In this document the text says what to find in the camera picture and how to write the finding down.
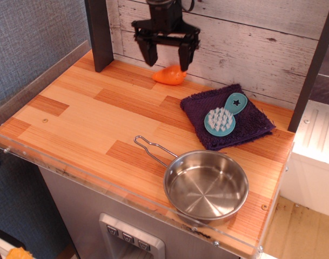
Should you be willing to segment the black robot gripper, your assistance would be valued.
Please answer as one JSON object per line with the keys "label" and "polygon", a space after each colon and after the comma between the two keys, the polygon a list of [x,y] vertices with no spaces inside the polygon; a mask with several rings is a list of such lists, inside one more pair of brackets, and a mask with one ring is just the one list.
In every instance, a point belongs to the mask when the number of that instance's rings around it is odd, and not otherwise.
{"label": "black robot gripper", "polygon": [[194,52],[199,48],[200,29],[183,20],[183,11],[190,12],[182,1],[147,1],[150,19],[133,21],[135,41],[138,43],[145,62],[154,66],[158,60],[157,44],[179,46],[180,67],[187,71],[193,61]]}

